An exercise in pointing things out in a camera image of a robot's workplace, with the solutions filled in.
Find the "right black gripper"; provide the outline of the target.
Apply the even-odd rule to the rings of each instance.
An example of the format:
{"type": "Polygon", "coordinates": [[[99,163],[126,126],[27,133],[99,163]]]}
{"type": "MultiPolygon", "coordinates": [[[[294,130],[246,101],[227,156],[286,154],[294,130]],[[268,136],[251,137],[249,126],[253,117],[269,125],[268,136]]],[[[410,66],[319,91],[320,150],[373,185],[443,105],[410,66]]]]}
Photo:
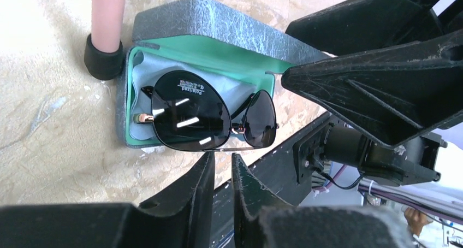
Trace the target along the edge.
{"type": "Polygon", "coordinates": [[[429,132],[462,122],[462,31],[290,67],[282,86],[364,134],[328,127],[323,160],[386,186],[437,182],[447,142],[429,132]]]}

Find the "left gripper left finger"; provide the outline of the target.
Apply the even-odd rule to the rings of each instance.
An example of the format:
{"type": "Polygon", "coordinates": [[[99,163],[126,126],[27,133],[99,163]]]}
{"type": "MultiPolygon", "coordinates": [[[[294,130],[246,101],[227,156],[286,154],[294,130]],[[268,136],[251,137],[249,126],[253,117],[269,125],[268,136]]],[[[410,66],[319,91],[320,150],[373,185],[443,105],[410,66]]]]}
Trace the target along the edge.
{"type": "Polygon", "coordinates": [[[207,247],[215,156],[139,205],[87,203],[1,207],[1,247],[207,247]]]}

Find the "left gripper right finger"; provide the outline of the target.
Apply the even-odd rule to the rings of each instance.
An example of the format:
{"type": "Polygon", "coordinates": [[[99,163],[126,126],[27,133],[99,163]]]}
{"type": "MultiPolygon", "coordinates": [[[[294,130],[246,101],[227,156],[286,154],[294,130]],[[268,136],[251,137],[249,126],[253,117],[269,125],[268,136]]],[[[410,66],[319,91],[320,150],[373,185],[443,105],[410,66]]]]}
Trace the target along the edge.
{"type": "Polygon", "coordinates": [[[395,213],[379,206],[293,206],[231,157],[236,247],[413,247],[395,213]]]}

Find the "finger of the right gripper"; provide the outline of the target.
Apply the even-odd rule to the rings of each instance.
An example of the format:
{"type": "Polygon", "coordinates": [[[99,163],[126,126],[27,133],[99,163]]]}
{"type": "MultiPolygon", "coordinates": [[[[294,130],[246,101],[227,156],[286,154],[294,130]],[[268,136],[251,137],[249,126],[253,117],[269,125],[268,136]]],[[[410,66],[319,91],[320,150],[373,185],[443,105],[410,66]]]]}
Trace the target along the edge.
{"type": "Polygon", "coordinates": [[[440,0],[346,0],[292,21],[286,33],[341,56],[424,42],[446,34],[455,13],[439,17],[440,0]]]}

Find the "black sunglasses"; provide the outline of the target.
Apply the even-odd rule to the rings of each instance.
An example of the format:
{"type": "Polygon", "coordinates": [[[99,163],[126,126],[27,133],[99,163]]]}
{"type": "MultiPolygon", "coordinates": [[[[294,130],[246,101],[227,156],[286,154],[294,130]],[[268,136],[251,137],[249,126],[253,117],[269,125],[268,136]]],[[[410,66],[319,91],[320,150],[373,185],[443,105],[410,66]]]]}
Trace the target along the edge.
{"type": "Polygon", "coordinates": [[[250,94],[233,113],[212,85],[186,70],[168,72],[141,91],[150,98],[151,111],[134,114],[133,121],[150,123],[171,149],[224,152],[233,134],[243,135],[248,150],[267,148],[276,139],[276,110],[266,90],[250,94]]]}

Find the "blue glasses case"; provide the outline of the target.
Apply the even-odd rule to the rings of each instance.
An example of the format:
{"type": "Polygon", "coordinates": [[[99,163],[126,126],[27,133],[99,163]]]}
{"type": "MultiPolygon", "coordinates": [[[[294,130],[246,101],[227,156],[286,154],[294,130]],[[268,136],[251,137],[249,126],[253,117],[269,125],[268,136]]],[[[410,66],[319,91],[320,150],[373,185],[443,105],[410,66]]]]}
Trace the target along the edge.
{"type": "Polygon", "coordinates": [[[161,61],[217,74],[273,93],[275,75],[326,54],[236,9],[214,0],[178,0],[136,14],[133,46],[117,80],[116,133],[132,149],[159,146],[152,129],[132,133],[139,88],[133,69],[147,65],[142,80],[152,82],[161,61]]]}

